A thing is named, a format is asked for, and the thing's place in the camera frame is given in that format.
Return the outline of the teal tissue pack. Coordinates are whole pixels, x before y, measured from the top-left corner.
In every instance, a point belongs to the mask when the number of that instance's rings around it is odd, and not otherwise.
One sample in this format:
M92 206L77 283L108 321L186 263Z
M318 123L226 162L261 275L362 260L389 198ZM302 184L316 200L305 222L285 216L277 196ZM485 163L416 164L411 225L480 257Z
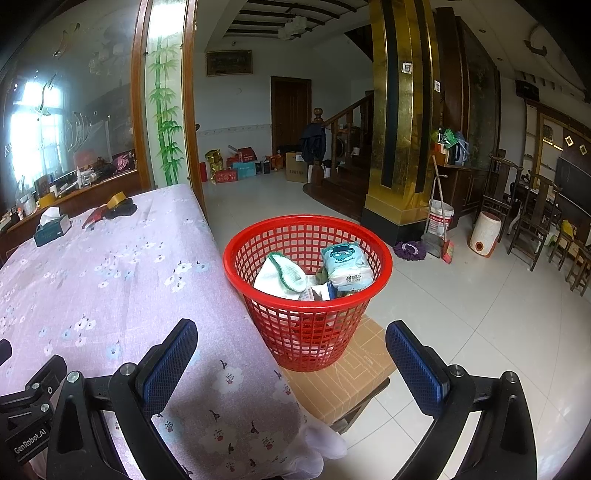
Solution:
M359 244L341 243L321 250L329 282L339 292L359 292L374 283L374 272Z

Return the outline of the white green-trimmed sock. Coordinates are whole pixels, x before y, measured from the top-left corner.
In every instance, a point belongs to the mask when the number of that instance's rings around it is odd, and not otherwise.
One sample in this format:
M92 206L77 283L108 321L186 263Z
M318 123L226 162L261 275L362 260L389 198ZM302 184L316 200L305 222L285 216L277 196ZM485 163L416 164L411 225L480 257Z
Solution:
M311 279L297 263L271 252L256 275L253 288L281 299L312 301Z

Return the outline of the blue white medicine box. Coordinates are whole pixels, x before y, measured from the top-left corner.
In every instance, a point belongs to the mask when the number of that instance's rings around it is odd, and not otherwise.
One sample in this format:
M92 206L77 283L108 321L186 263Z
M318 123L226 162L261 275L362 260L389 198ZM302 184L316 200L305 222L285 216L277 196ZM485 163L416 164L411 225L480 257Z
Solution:
M315 301L329 301L338 298L338 290L331 282L311 286L312 296Z

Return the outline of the red plastic trash basket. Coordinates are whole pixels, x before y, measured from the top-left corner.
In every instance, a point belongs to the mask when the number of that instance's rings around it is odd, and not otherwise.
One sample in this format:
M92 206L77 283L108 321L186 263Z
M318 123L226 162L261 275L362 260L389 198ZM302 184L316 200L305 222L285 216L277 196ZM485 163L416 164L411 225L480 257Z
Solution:
M311 372L342 356L370 299L388 283L393 259L360 225L290 215L238 232L223 267L277 363Z

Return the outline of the purple floral tablecloth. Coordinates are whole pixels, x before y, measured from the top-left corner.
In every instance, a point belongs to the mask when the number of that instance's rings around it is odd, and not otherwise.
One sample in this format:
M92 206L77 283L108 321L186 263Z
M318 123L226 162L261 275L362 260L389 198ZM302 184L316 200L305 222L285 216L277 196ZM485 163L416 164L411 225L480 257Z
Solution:
M301 408L226 279L211 230L183 185L138 195L135 212L44 246L1 270L1 335L13 348L1 390L21 389L51 356L87 377L138 362L181 319L197 348L152 422L192 479L314 479L346 455Z

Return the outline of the wooden sideboard counter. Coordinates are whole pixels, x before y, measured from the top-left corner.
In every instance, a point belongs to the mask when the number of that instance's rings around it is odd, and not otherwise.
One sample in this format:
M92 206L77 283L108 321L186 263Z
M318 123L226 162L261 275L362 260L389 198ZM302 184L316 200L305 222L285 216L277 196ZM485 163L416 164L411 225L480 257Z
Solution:
M106 203L115 194L122 192L127 197L142 193L140 175L134 170L122 175L111 177L96 185L77 190L61 199L58 199L54 206L60 209L61 213L67 214L70 218L84 213ZM41 209L24 220L11 226L1 235L1 263L4 263L10 255L25 241L31 239L39 224Z

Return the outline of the teal tissue box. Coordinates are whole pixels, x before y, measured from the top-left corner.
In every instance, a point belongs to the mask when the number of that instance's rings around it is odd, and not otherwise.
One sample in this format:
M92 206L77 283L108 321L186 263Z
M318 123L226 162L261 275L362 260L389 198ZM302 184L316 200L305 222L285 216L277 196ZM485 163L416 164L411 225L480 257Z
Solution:
M40 217L33 236L34 242L37 247L41 247L64 236L70 228L68 215L62 213L59 207L49 207Z

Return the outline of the cardboard box under basket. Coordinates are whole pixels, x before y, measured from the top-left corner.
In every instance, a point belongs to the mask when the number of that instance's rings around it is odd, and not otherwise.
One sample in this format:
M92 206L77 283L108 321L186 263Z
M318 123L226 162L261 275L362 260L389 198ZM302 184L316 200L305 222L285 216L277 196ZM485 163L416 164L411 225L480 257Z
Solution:
M287 384L301 406L339 434L346 433L396 371L386 348L386 332L363 316L344 354L315 372L287 370Z

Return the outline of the black pouch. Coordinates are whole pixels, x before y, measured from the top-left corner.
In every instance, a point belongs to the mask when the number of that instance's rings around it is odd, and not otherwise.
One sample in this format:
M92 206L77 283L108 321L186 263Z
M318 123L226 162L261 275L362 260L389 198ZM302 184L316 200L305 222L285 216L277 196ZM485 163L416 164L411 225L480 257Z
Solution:
M126 198L113 208L107 208L103 213L103 218L112 220L122 216L131 216L136 212L136 210L137 205L133 202L133 200L131 198Z

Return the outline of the yellow tape roll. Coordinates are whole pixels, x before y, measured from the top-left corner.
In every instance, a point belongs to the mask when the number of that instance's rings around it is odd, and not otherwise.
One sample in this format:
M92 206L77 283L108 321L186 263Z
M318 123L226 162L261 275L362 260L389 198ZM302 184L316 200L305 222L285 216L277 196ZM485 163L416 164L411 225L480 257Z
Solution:
M118 192L108 200L108 202L106 203L106 207L108 209L114 209L125 200L125 194L123 192Z

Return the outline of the purple mop head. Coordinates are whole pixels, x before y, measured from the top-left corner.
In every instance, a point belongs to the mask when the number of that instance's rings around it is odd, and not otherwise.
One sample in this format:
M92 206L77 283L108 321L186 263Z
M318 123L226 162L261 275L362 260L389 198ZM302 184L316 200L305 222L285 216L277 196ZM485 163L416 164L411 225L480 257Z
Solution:
M422 241L399 242L394 246L394 254L406 261L423 261L427 250Z

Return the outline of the wooden chair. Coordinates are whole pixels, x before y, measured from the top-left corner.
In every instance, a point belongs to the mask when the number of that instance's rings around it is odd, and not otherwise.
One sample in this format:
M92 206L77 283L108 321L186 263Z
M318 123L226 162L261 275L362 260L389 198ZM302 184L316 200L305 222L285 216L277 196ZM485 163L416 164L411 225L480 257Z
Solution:
M530 260L533 272L557 217L557 196L560 188L549 178L533 174L521 203L508 253L521 252Z

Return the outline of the white bucket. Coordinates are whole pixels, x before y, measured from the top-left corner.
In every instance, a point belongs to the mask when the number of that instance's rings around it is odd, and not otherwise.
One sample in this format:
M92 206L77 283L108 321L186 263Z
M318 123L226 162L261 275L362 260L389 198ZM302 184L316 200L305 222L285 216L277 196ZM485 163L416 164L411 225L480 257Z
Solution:
M448 229L454 217L451 205L440 200L430 202L428 232L440 238L447 236Z

